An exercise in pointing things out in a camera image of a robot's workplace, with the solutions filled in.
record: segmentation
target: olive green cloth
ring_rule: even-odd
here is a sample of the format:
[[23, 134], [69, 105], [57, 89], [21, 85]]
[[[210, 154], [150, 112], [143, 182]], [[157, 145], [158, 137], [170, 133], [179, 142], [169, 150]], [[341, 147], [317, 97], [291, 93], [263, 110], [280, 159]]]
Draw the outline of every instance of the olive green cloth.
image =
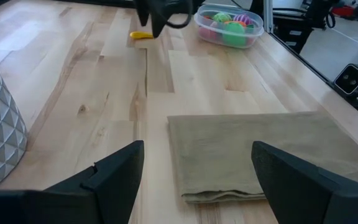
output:
[[169, 116], [168, 122], [186, 202], [264, 198], [250, 156], [254, 141], [358, 181], [358, 145], [321, 113]]

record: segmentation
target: metal frame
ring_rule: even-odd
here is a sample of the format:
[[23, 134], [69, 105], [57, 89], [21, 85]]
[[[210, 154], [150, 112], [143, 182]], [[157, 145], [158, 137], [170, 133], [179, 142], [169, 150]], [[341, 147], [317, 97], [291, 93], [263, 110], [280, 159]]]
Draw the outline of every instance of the metal frame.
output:
[[273, 32], [273, 0], [264, 0], [264, 28], [268, 34]]

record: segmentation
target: gray floor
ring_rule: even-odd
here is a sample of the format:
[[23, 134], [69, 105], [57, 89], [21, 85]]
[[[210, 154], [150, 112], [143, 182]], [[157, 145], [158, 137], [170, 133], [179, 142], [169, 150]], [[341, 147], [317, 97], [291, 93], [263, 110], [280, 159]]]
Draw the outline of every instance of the gray floor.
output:
[[358, 64], [358, 21], [336, 20], [333, 29], [314, 30], [300, 54], [330, 80], [347, 64]]

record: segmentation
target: cable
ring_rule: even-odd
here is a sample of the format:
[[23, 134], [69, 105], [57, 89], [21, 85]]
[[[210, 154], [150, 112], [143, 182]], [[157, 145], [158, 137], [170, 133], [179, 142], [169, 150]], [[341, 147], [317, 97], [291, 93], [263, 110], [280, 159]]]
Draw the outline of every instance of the cable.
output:
[[327, 16], [326, 16], [326, 23], [327, 23], [327, 26], [328, 26], [328, 28], [330, 28], [330, 29], [332, 29], [332, 28], [334, 28], [335, 27], [335, 25], [336, 25], [336, 20], [335, 20], [335, 16], [334, 16], [334, 14], [332, 13], [332, 12], [329, 12], [328, 14], [327, 14]]
[[163, 15], [160, 14], [161, 18], [165, 20], [165, 25], [172, 27], [174, 29], [181, 29], [186, 27], [190, 21], [191, 21], [191, 15], [193, 14], [193, 1], [192, 0], [186, 0], [187, 2], [187, 18], [182, 24], [173, 24], [170, 21], [168, 21], [167, 18], [165, 18]]

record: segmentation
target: green ball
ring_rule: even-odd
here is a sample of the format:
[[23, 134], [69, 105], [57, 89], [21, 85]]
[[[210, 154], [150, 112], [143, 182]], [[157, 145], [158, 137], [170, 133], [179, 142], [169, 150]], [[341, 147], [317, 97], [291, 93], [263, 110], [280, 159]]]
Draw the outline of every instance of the green ball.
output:
[[212, 17], [212, 19], [216, 22], [227, 22], [232, 21], [231, 16], [229, 14], [219, 12]]
[[[225, 30], [237, 34], [245, 34], [243, 26], [236, 22], [226, 24]], [[246, 45], [247, 39], [232, 34], [223, 34], [223, 42], [227, 45], [243, 47]]]

